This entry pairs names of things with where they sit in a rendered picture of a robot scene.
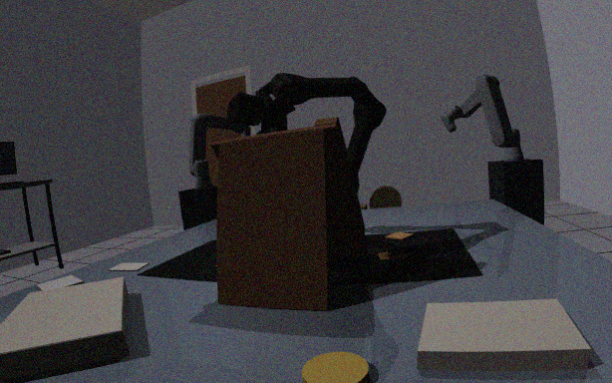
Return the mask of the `brown board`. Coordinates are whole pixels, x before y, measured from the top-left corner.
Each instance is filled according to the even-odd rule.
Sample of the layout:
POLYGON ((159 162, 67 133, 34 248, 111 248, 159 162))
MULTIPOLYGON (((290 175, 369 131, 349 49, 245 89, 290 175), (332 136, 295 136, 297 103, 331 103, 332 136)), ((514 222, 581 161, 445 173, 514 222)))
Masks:
POLYGON ((368 255, 338 117, 212 142, 218 304, 329 311, 329 259, 368 255))

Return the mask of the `yellow round disc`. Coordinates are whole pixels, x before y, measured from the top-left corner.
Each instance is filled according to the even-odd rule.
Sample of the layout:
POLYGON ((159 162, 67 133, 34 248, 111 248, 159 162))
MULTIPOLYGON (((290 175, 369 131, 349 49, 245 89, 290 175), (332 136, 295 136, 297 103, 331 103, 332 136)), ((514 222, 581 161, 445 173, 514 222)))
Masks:
POLYGON ((310 359, 302 367, 303 383, 367 383, 369 365, 358 354, 329 352, 310 359))

